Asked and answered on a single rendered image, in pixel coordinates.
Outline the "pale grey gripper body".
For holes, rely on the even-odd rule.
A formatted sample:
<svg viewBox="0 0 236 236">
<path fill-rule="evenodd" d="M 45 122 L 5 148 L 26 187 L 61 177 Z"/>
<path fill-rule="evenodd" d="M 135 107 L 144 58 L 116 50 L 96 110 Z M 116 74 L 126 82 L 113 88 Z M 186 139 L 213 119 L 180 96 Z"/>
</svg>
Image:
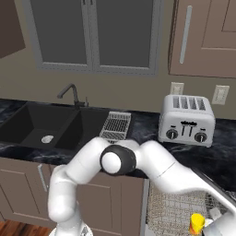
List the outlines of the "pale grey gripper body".
<svg viewBox="0 0 236 236">
<path fill-rule="evenodd" d="M 207 218 L 203 228 L 204 236 L 227 236 L 226 221 L 223 218 L 216 220 Z"/>
</svg>

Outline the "beige base cupboard door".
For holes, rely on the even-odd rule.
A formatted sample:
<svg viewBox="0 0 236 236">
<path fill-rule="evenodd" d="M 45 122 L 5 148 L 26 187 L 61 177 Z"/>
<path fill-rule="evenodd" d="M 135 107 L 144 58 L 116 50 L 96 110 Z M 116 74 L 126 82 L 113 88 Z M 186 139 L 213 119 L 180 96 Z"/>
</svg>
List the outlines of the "beige base cupboard door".
<svg viewBox="0 0 236 236">
<path fill-rule="evenodd" d="M 99 172 L 77 187 L 82 218 L 94 236 L 140 236 L 144 180 Z"/>
<path fill-rule="evenodd" d="M 49 222 L 47 197 L 41 184 L 41 163 L 0 157 L 0 209 L 6 219 L 29 224 Z M 48 164 L 42 164 L 45 182 L 51 175 Z"/>
</svg>

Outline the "silver four-slot toaster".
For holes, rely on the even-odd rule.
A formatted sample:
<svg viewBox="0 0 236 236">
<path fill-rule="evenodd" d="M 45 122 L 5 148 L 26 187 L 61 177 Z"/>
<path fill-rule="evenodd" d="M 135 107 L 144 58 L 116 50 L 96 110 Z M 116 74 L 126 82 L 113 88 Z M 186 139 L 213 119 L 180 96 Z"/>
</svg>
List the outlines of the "silver four-slot toaster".
<svg viewBox="0 0 236 236">
<path fill-rule="evenodd" d="M 210 148 L 216 118 L 206 97 L 167 95 L 159 116 L 159 142 Z"/>
</svg>

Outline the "dark grey tap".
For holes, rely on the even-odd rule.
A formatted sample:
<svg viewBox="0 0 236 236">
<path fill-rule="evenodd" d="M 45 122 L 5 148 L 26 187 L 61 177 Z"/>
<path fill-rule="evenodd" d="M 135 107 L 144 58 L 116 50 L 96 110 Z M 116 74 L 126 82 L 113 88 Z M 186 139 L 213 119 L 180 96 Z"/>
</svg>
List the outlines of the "dark grey tap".
<svg viewBox="0 0 236 236">
<path fill-rule="evenodd" d="M 73 97 L 74 97 L 74 104 L 77 108 L 79 107 L 88 107 L 89 106 L 89 101 L 88 100 L 84 100 L 84 101 L 80 101 L 78 99 L 78 95 L 77 95 L 77 87 L 73 84 L 70 83 L 68 84 L 65 88 L 63 88 L 57 95 L 58 99 L 61 99 L 68 90 L 72 89 L 73 91 Z"/>
</svg>

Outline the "grey framed window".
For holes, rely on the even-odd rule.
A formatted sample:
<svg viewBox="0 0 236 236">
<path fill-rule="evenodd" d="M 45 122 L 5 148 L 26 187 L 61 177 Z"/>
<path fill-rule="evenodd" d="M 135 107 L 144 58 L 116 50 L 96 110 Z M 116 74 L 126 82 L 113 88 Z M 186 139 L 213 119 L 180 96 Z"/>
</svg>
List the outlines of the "grey framed window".
<svg viewBox="0 0 236 236">
<path fill-rule="evenodd" d="M 163 0 L 22 0 L 40 69 L 153 76 Z"/>
</svg>

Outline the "black double sink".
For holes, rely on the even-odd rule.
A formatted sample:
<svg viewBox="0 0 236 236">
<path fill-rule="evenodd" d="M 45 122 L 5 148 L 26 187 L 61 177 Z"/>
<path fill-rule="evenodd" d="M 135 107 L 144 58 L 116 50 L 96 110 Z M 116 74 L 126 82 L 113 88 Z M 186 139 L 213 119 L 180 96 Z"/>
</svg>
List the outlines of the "black double sink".
<svg viewBox="0 0 236 236">
<path fill-rule="evenodd" d="M 0 125 L 0 142 L 76 150 L 100 134 L 107 110 L 27 103 Z"/>
</svg>

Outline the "white wall outlet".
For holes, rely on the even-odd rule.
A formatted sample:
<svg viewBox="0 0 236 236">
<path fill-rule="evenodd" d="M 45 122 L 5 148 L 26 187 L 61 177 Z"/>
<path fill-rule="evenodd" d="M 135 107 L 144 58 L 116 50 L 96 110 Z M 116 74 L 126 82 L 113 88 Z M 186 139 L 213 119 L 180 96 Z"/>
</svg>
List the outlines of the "white wall outlet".
<svg viewBox="0 0 236 236">
<path fill-rule="evenodd" d="M 216 85 L 212 103 L 224 105 L 226 102 L 229 90 L 230 90 L 229 86 Z"/>
<path fill-rule="evenodd" d="M 183 94 L 184 83 L 172 82 L 171 83 L 171 94 L 182 95 Z"/>
</svg>

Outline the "beige wall cupboard door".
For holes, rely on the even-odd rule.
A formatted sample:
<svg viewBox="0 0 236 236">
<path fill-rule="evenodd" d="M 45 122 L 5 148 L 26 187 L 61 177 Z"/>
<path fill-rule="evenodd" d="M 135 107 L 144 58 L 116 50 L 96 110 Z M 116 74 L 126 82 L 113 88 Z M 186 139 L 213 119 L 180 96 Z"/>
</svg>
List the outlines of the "beige wall cupboard door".
<svg viewBox="0 0 236 236">
<path fill-rule="evenodd" d="M 180 64 L 186 8 L 192 18 Z M 175 0 L 169 53 L 172 75 L 236 78 L 236 0 Z"/>
</svg>

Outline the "brown wall cupboard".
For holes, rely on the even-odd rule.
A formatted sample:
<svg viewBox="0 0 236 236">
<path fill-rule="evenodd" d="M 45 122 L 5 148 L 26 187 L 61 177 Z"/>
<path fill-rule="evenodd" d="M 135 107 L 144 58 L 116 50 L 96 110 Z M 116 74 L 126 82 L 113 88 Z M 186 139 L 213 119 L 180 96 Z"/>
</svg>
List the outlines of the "brown wall cupboard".
<svg viewBox="0 0 236 236">
<path fill-rule="evenodd" d="M 0 0 L 0 59 L 24 48 L 15 0 Z"/>
</svg>

